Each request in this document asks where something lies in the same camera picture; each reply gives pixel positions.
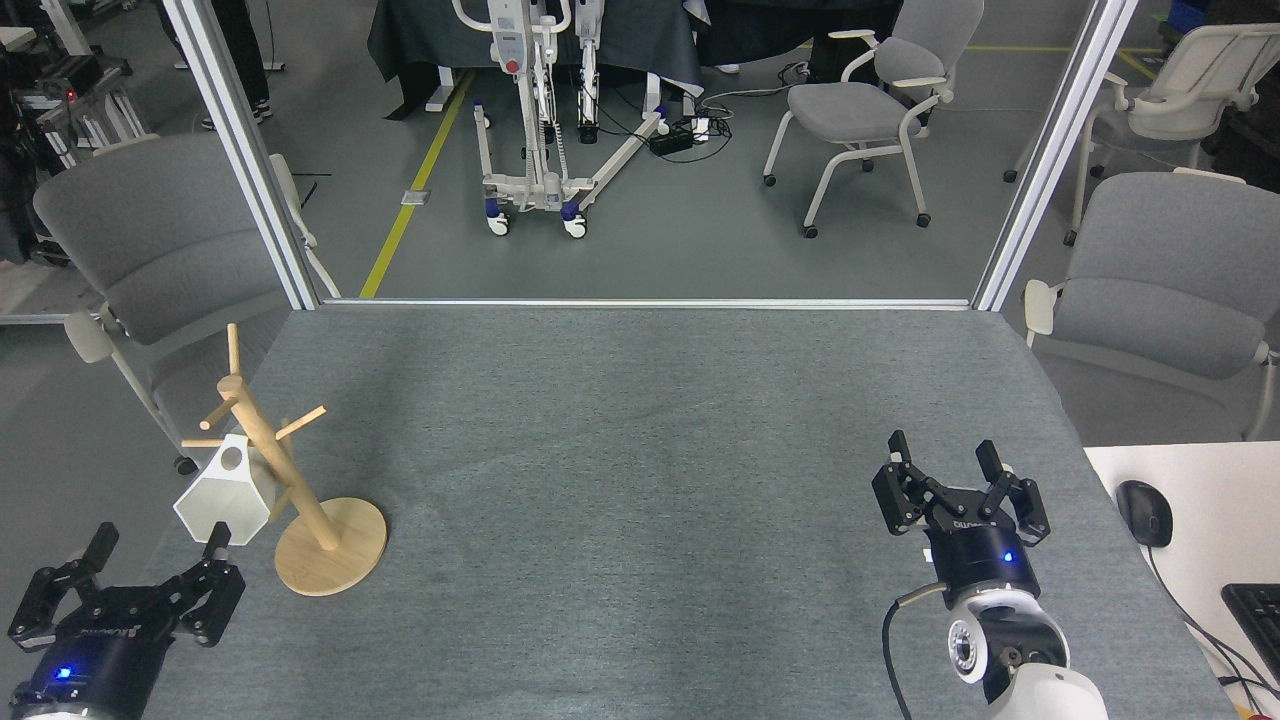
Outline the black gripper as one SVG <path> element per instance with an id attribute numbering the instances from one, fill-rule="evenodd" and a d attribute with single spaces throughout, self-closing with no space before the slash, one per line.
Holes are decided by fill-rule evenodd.
<path id="1" fill-rule="evenodd" d="M 927 516 L 934 507 L 951 510 L 948 491 L 911 461 L 906 436 L 895 430 L 887 445 L 890 460 L 872 480 L 872 489 L 893 536 L 908 532 L 910 525 Z M 1037 546 L 1051 533 L 1038 484 L 1020 478 L 1002 462 L 992 439 L 975 447 L 988 489 L 978 505 L 979 516 L 995 519 L 1001 503 L 1012 503 L 1016 530 L 1027 546 Z M 965 594 L 992 587 L 1009 585 L 1034 597 L 1041 585 L 1025 555 L 1024 543 L 1009 524 L 970 524 L 951 532 L 927 527 L 925 536 L 938 580 L 947 585 L 943 603 L 952 609 Z"/>
<path id="2" fill-rule="evenodd" d="M 41 568 L 31 578 L 8 637 L 40 656 L 29 680 L 13 692 L 14 716 L 141 716 L 177 632 L 214 647 L 244 592 L 239 569 L 228 561 L 230 528 L 216 521 L 202 559 L 154 592 L 105 591 L 97 574 L 119 532 L 99 525 L 78 559 Z M 90 603 L 52 626 L 69 591 Z"/>

